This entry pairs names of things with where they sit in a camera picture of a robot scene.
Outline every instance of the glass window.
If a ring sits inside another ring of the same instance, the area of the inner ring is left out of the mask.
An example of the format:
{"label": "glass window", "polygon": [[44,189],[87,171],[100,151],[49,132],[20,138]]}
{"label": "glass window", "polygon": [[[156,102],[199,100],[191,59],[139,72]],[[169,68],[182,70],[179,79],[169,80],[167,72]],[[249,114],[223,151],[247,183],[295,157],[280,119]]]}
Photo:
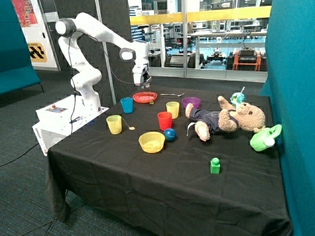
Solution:
{"label": "glass window", "polygon": [[[266,80],[271,0],[138,2],[133,39],[149,43],[153,75]],[[139,30],[143,24],[148,27]]]}

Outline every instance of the yellow bowl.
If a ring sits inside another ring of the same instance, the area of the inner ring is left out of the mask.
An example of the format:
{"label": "yellow bowl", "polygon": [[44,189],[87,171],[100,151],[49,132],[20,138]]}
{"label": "yellow bowl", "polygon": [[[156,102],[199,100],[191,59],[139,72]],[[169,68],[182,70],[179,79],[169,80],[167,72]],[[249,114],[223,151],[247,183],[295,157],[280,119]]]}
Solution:
{"label": "yellow bowl", "polygon": [[158,132],[144,133],[139,137],[142,149],[147,153],[156,153],[162,150],[165,136]]}

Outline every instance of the blue cup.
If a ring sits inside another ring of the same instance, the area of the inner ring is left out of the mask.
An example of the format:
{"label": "blue cup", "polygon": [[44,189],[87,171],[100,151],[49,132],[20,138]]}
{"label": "blue cup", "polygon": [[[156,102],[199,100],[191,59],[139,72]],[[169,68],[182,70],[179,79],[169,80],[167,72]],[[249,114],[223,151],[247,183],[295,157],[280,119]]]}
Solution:
{"label": "blue cup", "polygon": [[131,97],[125,97],[120,100],[120,102],[125,113],[131,113],[133,111],[133,99]]}

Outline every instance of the green toy block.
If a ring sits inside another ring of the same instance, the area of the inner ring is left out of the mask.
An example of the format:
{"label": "green toy block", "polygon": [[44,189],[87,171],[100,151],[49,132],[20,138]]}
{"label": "green toy block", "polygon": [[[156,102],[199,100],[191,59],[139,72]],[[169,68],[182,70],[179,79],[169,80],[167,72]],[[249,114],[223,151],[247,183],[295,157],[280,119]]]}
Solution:
{"label": "green toy block", "polygon": [[218,158],[212,158],[210,165],[210,173],[219,174],[220,173],[220,160]]}

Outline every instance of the teal panel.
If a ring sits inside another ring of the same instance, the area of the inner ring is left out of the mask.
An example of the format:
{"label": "teal panel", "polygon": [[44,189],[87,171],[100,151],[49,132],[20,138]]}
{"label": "teal panel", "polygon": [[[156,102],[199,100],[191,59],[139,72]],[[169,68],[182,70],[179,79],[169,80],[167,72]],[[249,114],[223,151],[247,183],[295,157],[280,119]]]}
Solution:
{"label": "teal panel", "polygon": [[19,22],[11,0],[1,0],[0,12],[1,12],[0,24],[1,23],[18,23]]}
{"label": "teal panel", "polygon": [[0,95],[39,84],[40,80],[32,66],[0,73]]}
{"label": "teal panel", "polygon": [[1,0],[0,33],[0,94],[39,84],[11,0]]}
{"label": "teal panel", "polygon": [[30,53],[19,23],[0,24],[0,72],[31,64]]}
{"label": "teal panel", "polygon": [[266,52],[268,79],[261,95],[269,95],[275,123],[283,126],[278,142],[285,192],[294,235],[315,231],[315,48],[312,0],[272,3]]}

